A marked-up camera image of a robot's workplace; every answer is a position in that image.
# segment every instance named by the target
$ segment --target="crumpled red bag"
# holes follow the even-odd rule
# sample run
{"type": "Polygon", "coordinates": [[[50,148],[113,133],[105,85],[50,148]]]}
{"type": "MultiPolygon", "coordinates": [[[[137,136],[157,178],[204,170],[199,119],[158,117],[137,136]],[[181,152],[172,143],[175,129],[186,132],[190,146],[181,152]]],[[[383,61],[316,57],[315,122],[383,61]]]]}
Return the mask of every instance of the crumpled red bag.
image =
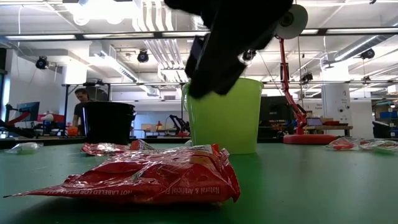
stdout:
{"type": "Polygon", "coordinates": [[[115,156],[122,154],[129,150],[129,146],[123,146],[112,143],[98,143],[89,144],[85,143],[81,148],[82,152],[85,152],[91,156],[115,156]]]}
{"type": "Polygon", "coordinates": [[[240,188],[228,156],[227,150],[219,150],[218,145],[133,150],[84,174],[70,175],[61,185],[12,196],[84,197],[155,204],[224,202],[229,198],[235,202],[240,188]]]}

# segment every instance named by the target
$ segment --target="man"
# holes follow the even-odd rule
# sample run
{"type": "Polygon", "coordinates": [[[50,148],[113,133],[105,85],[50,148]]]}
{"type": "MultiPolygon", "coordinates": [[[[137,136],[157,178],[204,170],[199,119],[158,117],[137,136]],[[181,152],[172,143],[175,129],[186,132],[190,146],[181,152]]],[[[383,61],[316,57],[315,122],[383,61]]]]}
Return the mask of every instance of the man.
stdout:
{"type": "Polygon", "coordinates": [[[83,116],[83,106],[85,103],[91,101],[87,90],[85,88],[80,88],[77,89],[75,91],[75,95],[77,97],[77,99],[80,101],[80,103],[78,103],[75,106],[75,112],[73,114],[73,126],[78,128],[78,134],[79,135],[83,135],[85,133],[85,129],[84,129],[84,116],[83,116]]]}

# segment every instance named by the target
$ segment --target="green table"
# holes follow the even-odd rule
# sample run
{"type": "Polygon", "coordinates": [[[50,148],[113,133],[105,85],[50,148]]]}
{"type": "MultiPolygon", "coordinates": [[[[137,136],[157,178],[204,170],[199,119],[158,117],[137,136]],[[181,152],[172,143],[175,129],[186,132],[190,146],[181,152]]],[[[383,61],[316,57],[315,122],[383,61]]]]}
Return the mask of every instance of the green table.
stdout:
{"type": "MultiPolygon", "coordinates": [[[[26,156],[0,152],[0,194],[56,185],[106,159],[87,157],[80,147],[49,146],[26,156]]],[[[221,208],[26,196],[0,198],[0,223],[398,223],[398,157],[259,144],[257,154],[230,160],[241,197],[221,208]]]]}

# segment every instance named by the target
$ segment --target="green bucket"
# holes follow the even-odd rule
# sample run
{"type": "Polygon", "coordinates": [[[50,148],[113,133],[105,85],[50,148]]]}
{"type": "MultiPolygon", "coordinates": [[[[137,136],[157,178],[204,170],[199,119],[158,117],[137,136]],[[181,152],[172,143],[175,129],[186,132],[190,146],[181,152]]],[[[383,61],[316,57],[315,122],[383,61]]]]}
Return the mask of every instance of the green bucket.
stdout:
{"type": "MultiPolygon", "coordinates": [[[[261,90],[264,85],[240,78],[226,96],[210,93],[200,100],[187,96],[192,144],[219,144],[231,154],[256,151],[261,90]]],[[[184,88],[187,95],[189,84],[184,88]]]]}

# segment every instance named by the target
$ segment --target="black trash can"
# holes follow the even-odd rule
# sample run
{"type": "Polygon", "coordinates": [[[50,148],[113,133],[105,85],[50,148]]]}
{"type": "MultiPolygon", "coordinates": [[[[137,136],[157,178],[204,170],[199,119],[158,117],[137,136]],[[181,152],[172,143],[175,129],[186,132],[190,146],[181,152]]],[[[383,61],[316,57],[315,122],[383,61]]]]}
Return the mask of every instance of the black trash can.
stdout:
{"type": "Polygon", "coordinates": [[[105,101],[83,106],[86,142],[128,145],[134,106],[105,101]]]}

